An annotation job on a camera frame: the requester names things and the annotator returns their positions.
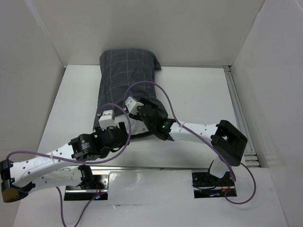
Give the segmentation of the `dark grey checked pillowcase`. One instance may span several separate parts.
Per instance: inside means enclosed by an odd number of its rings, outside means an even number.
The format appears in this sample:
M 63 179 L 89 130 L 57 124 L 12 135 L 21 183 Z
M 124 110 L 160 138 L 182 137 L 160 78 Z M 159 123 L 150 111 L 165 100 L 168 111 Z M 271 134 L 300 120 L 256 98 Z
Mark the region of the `dark grey checked pillowcase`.
M 105 104 L 115 103 L 123 107 L 124 99 L 132 96 L 137 101 L 145 98 L 160 108 L 165 108 L 156 97 L 155 72 L 161 65 L 154 53 L 139 48 L 105 50 L 100 58 L 101 81 L 98 92 L 97 113 L 113 109 L 116 115 L 120 109 Z

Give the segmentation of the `white pillow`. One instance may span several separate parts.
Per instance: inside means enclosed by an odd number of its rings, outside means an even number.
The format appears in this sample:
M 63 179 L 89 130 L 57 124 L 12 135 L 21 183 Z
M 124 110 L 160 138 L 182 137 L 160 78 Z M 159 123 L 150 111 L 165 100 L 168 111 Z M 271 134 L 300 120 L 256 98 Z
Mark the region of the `white pillow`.
M 93 123 L 93 129 L 96 127 L 100 127 L 98 120 L 102 114 L 103 114 L 103 112 L 96 114 L 96 117 L 95 117 L 95 120 Z M 115 114 L 115 124 L 116 124 L 115 126 L 118 126 L 119 123 L 123 122 L 125 124 L 125 128 L 128 133 L 129 133 L 129 126 L 131 126 L 131 137 L 142 138 L 142 137 L 149 136 L 151 134 L 142 121 L 135 120 L 132 118 L 129 118 L 129 121 L 130 121 L 130 125 L 128 124 L 128 120 L 127 120 L 127 117 L 125 114 L 120 114 L 120 115 Z

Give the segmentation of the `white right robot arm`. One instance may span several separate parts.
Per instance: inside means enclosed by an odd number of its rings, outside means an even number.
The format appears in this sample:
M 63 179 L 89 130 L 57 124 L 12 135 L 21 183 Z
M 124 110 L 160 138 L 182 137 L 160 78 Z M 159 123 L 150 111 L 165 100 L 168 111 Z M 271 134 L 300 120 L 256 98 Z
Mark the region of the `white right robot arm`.
M 160 140 L 190 141 L 209 146 L 217 155 L 206 175 L 209 184 L 218 185 L 226 172 L 230 172 L 233 182 L 236 181 L 232 167 L 241 164 L 248 139 L 229 121 L 220 120 L 218 124 L 180 122 L 162 116 L 157 105 L 144 99 L 135 110 L 134 115 Z

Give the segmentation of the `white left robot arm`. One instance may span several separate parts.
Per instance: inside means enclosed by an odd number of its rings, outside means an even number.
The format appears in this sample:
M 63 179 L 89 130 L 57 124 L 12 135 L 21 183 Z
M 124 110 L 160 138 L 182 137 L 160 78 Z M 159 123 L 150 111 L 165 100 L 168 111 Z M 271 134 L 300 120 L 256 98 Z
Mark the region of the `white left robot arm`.
M 130 135 L 125 124 L 97 127 L 91 134 L 81 134 L 62 147 L 47 154 L 36 154 L 30 160 L 13 162 L 9 158 L 0 163 L 1 195 L 5 203 L 19 201 L 35 191 L 75 186 L 87 189 L 95 179 L 90 168 L 93 161 L 119 152 L 129 144 Z

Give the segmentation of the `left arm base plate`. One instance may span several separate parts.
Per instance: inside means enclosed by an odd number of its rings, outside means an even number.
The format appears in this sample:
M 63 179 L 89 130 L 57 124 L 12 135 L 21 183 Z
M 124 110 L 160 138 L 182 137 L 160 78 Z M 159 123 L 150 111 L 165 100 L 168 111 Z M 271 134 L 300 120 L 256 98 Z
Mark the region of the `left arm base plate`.
M 94 182 L 86 189 L 79 186 L 66 186 L 64 201 L 89 201 L 94 196 L 96 201 L 106 201 L 108 199 L 109 172 L 93 173 Z

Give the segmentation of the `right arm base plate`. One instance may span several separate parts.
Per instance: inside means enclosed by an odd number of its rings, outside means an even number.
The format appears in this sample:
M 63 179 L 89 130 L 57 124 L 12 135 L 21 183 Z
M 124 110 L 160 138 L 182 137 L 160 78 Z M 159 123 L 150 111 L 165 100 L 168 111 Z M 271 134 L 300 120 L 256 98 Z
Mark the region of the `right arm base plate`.
M 235 183 L 226 172 L 223 178 L 217 178 L 208 172 L 192 172 L 192 187 L 194 189 L 194 198 L 219 198 L 237 197 Z

